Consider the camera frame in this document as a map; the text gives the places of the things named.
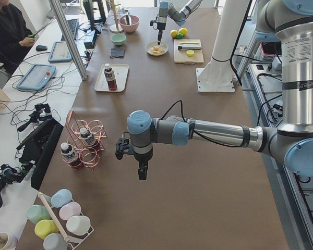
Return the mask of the cream rabbit tray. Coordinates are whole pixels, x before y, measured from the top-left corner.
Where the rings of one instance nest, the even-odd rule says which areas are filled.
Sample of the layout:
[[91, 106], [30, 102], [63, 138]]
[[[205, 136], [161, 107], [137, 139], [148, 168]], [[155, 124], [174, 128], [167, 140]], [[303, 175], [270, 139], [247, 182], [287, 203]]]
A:
[[[110, 64], [115, 74], [117, 90], [114, 92], [122, 92], [126, 87], [127, 76], [129, 72], [128, 64]], [[100, 68], [99, 75], [94, 85], [94, 90], [97, 92], [110, 92], [107, 80], [104, 74], [105, 64]]]

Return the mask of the blue teach pendant near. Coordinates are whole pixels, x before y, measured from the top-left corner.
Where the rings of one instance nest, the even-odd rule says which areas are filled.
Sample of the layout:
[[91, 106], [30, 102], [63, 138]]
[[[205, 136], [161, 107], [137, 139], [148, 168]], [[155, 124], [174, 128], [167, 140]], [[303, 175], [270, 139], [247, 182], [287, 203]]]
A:
[[55, 65], [34, 64], [21, 78], [16, 88], [39, 91], [47, 85], [55, 71]]

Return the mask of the grey cup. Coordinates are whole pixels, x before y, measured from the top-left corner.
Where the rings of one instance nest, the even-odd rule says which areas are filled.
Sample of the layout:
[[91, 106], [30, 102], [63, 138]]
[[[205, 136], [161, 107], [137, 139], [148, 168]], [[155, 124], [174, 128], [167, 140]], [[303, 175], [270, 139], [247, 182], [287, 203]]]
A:
[[43, 248], [45, 250], [66, 250], [68, 243], [59, 233], [49, 234], [43, 241]]

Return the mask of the blue teach pendant far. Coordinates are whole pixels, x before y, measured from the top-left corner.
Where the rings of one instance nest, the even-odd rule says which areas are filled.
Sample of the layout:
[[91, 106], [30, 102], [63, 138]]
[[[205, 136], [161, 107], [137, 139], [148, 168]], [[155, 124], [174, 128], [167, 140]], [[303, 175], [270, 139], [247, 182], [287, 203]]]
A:
[[65, 41], [54, 42], [48, 62], [66, 63], [72, 60], [72, 56]]

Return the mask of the half lemon slice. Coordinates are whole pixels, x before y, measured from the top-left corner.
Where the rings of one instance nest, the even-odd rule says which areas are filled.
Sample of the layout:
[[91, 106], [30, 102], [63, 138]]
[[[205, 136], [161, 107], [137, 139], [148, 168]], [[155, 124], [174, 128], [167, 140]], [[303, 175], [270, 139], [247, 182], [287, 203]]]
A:
[[187, 55], [188, 57], [193, 57], [194, 54], [195, 54], [195, 52], [194, 52], [193, 50], [187, 50], [187, 51], [186, 51], [186, 55]]

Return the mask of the white round plate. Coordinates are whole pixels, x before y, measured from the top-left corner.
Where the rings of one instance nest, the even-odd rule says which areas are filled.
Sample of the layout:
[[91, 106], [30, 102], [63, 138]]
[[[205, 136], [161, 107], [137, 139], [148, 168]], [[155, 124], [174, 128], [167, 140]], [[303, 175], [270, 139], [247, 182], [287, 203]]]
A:
[[153, 41], [145, 46], [145, 50], [149, 55], [162, 56], [167, 53], [168, 45], [164, 42]]

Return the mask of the bottle in rack upper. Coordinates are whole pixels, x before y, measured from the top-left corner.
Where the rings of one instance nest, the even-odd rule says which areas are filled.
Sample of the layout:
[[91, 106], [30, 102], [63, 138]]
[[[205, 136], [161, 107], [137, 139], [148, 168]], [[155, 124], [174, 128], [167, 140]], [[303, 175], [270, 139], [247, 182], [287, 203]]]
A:
[[94, 137], [94, 134], [91, 133], [91, 131], [88, 130], [86, 127], [80, 128], [80, 137], [83, 140], [85, 146], [93, 148], [96, 151], [100, 150], [99, 141]]

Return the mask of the black keyboard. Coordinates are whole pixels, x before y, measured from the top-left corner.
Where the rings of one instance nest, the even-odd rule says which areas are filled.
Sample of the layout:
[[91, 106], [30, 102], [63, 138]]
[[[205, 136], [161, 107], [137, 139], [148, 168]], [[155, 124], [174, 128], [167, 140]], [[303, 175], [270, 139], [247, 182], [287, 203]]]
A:
[[73, 39], [75, 40], [79, 29], [79, 19], [69, 19], [67, 20], [67, 24], [70, 28]]

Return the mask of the grey folded cloth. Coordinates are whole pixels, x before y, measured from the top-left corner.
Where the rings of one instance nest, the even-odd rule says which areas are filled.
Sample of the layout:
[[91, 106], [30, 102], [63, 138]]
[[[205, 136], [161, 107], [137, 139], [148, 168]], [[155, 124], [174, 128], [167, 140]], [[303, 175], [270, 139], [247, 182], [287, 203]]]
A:
[[125, 56], [125, 48], [111, 48], [110, 57], [111, 58], [122, 58]]

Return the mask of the yellow lemon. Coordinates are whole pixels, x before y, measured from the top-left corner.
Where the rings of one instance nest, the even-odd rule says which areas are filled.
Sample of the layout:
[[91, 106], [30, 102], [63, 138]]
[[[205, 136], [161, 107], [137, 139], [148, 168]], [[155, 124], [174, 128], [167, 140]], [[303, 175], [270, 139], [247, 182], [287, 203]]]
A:
[[172, 30], [172, 31], [170, 32], [170, 36], [171, 36], [172, 38], [175, 38], [175, 37], [177, 36], [177, 34], [178, 34], [178, 31], [177, 31], [177, 30]]
[[182, 34], [183, 36], [186, 36], [187, 33], [188, 33], [188, 30], [187, 30], [186, 28], [180, 28], [180, 29], [178, 30], [178, 33], [179, 33], [179, 34]]

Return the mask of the pink bowl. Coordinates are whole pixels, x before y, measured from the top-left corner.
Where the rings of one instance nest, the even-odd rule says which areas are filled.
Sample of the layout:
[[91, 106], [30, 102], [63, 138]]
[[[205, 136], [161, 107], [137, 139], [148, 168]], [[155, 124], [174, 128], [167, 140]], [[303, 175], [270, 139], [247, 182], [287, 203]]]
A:
[[140, 18], [135, 15], [123, 15], [118, 22], [125, 32], [133, 33], [138, 29]]

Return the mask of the bamboo cutting board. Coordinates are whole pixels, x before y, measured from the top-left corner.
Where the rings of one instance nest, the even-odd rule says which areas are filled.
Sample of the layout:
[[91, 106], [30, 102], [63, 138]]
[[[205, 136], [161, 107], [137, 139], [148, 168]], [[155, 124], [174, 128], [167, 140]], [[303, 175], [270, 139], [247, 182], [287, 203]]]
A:
[[174, 62], [178, 64], [203, 64], [201, 41], [199, 39], [174, 40]]

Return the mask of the bottle in rack lower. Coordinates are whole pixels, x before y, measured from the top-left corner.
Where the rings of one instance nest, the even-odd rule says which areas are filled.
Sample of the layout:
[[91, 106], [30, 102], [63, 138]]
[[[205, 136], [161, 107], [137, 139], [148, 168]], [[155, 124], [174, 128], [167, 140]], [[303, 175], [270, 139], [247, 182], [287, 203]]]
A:
[[75, 151], [71, 144], [63, 142], [61, 144], [61, 154], [64, 162], [66, 162], [74, 170], [79, 170], [83, 167], [79, 154]]

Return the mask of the braided glazed donut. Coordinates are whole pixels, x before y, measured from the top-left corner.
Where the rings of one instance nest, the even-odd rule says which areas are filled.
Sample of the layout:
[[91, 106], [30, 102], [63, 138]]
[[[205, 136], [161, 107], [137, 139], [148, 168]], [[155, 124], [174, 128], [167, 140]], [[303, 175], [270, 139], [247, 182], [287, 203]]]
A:
[[151, 47], [150, 52], [154, 55], [159, 55], [159, 54], [163, 54], [164, 50], [160, 46], [153, 46]]

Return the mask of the wooden mug tree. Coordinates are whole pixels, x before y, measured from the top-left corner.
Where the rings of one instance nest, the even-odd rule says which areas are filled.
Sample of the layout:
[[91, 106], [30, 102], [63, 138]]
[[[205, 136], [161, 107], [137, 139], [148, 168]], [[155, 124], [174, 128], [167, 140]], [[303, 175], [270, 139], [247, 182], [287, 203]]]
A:
[[109, 0], [109, 1], [106, 1], [106, 2], [109, 3], [110, 6], [111, 6], [111, 10], [113, 11], [113, 17], [114, 17], [114, 21], [115, 21], [115, 24], [110, 26], [110, 31], [112, 33], [122, 33], [123, 29], [121, 28], [121, 26], [118, 23], [115, 1], [114, 0]]

